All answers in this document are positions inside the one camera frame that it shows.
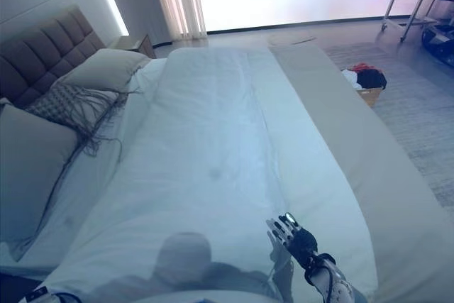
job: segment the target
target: gray pillow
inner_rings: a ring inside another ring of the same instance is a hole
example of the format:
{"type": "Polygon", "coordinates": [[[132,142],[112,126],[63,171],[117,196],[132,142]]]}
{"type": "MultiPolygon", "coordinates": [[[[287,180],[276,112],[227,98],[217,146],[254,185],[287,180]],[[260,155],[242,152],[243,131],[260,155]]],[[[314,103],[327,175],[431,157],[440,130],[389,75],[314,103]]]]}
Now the gray pillow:
{"type": "Polygon", "coordinates": [[[100,49],[57,83],[73,84],[98,90],[122,92],[131,76],[150,61],[145,55],[132,51],[100,49]]]}
{"type": "Polygon", "coordinates": [[[0,108],[0,241],[18,242],[37,231],[77,135],[12,105],[0,108]]]}
{"type": "Polygon", "coordinates": [[[118,93],[85,89],[60,83],[25,110],[48,121],[74,129],[85,143],[92,139],[100,121],[118,98],[118,93]]]}

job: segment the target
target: carpet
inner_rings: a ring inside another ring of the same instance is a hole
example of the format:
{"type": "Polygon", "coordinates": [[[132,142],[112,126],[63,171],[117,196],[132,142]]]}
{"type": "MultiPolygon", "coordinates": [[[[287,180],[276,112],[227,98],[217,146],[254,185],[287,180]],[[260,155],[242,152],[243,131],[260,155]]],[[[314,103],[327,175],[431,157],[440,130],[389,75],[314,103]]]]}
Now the carpet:
{"type": "Polygon", "coordinates": [[[453,94],[432,84],[373,43],[324,50],[341,69],[365,62],[383,71],[387,88],[373,110],[405,149],[454,222],[453,94]]]}

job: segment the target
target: laundry basket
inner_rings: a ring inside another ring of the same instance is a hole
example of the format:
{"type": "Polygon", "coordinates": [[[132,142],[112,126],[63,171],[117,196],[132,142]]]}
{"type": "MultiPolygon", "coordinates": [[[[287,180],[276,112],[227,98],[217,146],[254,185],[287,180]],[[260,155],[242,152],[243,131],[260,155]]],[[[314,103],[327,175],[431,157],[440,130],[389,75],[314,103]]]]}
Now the laundry basket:
{"type": "Polygon", "coordinates": [[[382,92],[382,88],[370,88],[370,89],[359,89],[356,92],[366,101],[366,103],[372,107],[382,92]]]}

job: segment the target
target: bed frame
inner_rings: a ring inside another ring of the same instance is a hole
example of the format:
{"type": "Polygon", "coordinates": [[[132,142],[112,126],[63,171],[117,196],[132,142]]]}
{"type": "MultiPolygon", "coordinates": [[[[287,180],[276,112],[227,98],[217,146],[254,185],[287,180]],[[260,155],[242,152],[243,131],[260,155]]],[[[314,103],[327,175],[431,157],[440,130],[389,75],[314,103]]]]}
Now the bed frame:
{"type": "Polygon", "coordinates": [[[101,48],[84,14],[71,6],[0,45],[0,97],[23,108],[101,48]]]}

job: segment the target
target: robotic hand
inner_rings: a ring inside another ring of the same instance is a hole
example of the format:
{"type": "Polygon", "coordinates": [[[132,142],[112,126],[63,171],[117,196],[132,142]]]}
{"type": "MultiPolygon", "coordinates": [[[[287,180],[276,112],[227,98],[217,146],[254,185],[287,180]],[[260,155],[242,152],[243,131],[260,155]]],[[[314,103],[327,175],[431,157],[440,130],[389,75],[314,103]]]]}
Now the robotic hand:
{"type": "Polygon", "coordinates": [[[295,218],[286,213],[267,221],[272,235],[305,269],[304,278],[323,297],[324,303],[367,303],[367,300],[345,279],[333,257],[317,254],[317,241],[302,228],[295,218]]]}

